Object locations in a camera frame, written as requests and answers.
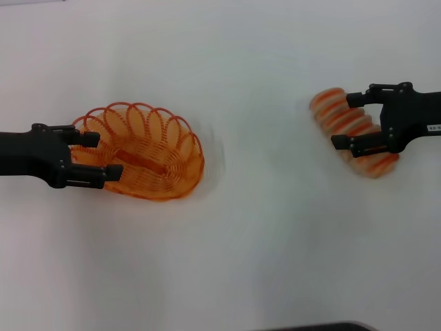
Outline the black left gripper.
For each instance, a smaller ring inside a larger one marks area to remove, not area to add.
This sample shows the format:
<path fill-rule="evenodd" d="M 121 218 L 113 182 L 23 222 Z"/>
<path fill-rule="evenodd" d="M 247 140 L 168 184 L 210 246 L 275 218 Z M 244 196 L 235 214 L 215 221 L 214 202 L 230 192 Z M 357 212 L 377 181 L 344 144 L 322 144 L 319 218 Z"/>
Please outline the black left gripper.
<path fill-rule="evenodd" d="M 98 132 L 81 132 L 74 125 L 47 126 L 34 123 L 23 133 L 1 133 L 1 175 L 31 176 L 52 188 L 66 186 L 103 189 L 118 182 L 124 167 L 72 164 L 69 146 L 97 147 Z"/>

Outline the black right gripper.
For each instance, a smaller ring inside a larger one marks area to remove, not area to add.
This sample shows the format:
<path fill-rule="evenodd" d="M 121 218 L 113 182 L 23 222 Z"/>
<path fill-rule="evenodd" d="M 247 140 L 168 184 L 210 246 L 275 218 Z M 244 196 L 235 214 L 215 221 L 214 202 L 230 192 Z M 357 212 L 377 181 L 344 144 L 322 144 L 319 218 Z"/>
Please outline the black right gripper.
<path fill-rule="evenodd" d="M 372 83 L 364 92 L 348 93 L 350 108 L 382 104 L 382 132 L 358 136 L 331 136 L 336 150 L 350 151 L 354 158 L 384 152 L 400 153 L 414 139 L 440 136 L 440 93 L 420 93 L 411 82 L 399 84 Z"/>

